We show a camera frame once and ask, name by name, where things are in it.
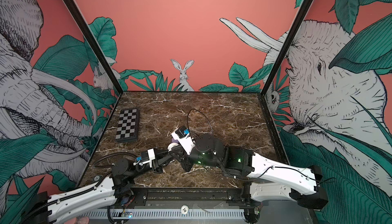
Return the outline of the white round puck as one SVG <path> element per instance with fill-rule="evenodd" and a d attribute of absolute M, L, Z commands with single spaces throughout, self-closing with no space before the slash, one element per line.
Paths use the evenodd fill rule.
<path fill-rule="evenodd" d="M 167 149 L 169 150 L 169 151 L 171 151 L 174 147 L 176 147 L 176 146 L 179 146 L 179 144 L 178 143 L 171 143 L 168 147 L 167 147 Z"/>

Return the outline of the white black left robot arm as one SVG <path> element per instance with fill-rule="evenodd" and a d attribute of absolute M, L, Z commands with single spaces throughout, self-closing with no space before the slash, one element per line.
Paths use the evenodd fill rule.
<path fill-rule="evenodd" d="M 149 171 L 162 173 L 173 161 L 167 149 L 149 149 L 137 157 L 133 153 L 115 153 L 119 159 L 106 165 L 109 170 L 95 183 L 48 196 L 41 194 L 22 213 L 22 224 L 64 224 L 81 214 L 112 205 L 122 208 L 136 202 L 134 179 Z"/>

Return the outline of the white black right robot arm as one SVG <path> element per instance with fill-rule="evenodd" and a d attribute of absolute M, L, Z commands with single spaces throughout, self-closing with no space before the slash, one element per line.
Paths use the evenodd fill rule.
<path fill-rule="evenodd" d="M 326 190 L 319 186 L 321 168 L 294 167 L 268 159 L 238 146 L 225 146 L 211 134 L 193 139 L 188 130 L 172 132 L 168 152 L 189 172 L 194 165 L 219 168 L 225 177 L 246 182 L 246 197 L 295 201 L 301 207 L 322 209 L 328 203 Z"/>

